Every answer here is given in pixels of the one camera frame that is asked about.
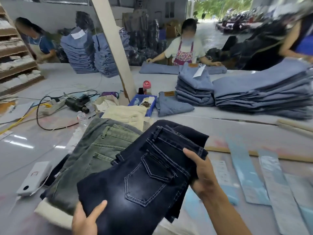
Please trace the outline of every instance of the black hair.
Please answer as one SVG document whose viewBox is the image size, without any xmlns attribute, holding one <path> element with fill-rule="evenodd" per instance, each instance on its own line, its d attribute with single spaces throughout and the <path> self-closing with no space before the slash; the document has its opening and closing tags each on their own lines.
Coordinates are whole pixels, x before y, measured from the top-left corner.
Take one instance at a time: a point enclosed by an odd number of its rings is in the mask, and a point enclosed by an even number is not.
<svg viewBox="0 0 313 235">
<path fill-rule="evenodd" d="M 182 33 L 184 32 L 184 30 L 192 30 L 194 32 L 197 31 L 197 21 L 195 19 L 187 19 L 184 21 L 184 23 L 182 24 Z"/>
<path fill-rule="evenodd" d="M 38 34 L 44 34 L 45 33 L 45 31 L 41 27 L 39 27 L 39 26 L 35 25 L 34 23 L 32 23 L 29 19 L 26 19 L 26 18 L 23 18 L 23 17 L 18 17 L 18 18 L 16 18 L 15 22 L 18 22 L 18 23 L 20 23 L 20 24 L 22 24 L 22 25 L 24 25 L 26 27 L 32 28 Z"/>
</svg>

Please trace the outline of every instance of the power strip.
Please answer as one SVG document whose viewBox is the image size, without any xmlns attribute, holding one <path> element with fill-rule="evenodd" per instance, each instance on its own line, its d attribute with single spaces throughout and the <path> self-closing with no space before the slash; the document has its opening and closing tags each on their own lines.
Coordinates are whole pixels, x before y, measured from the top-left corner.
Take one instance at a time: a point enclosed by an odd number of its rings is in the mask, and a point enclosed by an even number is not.
<svg viewBox="0 0 313 235">
<path fill-rule="evenodd" d="M 50 115 L 60 109 L 62 106 L 65 104 L 65 100 L 67 97 L 61 97 L 59 102 L 56 102 L 55 99 L 50 100 L 47 102 L 48 104 L 51 105 L 51 107 L 45 107 L 45 108 L 39 108 L 39 113 L 43 115 Z"/>
<path fill-rule="evenodd" d="M 45 178 L 49 176 L 51 168 L 52 165 L 49 161 L 35 163 L 16 193 L 19 196 L 30 196 L 35 193 Z"/>
</svg>

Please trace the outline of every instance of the belt loop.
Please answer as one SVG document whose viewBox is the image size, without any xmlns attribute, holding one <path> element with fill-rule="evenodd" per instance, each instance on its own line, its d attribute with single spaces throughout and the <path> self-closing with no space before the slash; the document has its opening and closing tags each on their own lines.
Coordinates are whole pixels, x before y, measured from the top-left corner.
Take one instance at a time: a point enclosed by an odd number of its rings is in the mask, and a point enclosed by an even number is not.
<svg viewBox="0 0 313 235">
<path fill-rule="evenodd" d="M 158 128 L 158 129 L 157 129 L 157 131 L 154 133 L 154 136 L 153 136 L 153 138 L 152 138 L 152 142 L 154 142 L 154 141 L 157 139 L 159 133 L 160 133 L 161 130 L 163 129 L 162 126 L 157 126 L 157 128 Z"/>
</svg>

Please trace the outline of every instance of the water bottle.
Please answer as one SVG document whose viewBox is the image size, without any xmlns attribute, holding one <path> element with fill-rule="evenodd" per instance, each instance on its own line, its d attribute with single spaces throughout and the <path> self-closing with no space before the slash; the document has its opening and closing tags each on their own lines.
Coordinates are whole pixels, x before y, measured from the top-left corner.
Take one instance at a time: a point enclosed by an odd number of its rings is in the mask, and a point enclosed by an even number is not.
<svg viewBox="0 0 313 235">
<path fill-rule="evenodd" d="M 88 126 L 88 117 L 87 117 L 87 115 L 84 112 L 78 111 L 77 120 L 78 120 L 78 123 L 79 123 L 81 129 L 86 129 L 87 128 L 87 126 Z"/>
</svg>

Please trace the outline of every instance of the dark blue jeans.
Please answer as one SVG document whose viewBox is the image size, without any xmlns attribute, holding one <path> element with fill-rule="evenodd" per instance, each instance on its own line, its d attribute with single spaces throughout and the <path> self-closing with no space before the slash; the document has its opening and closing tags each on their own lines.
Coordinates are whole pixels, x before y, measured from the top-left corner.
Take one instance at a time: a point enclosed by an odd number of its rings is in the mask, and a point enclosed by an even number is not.
<svg viewBox="0 0 313 235">
<path fill-rule="evenodd" d="M 115 166 L 91 174 L 77 184 L 88 216 L 108 201 L 97 219 L 99 235 L 150 235 L 163 217 L 178 217 L 195 163 L 183 153 L 188 148 L 205 159 L 208 136 L 174 122 L 159 120 L 124 151 Z"/>
</svg>

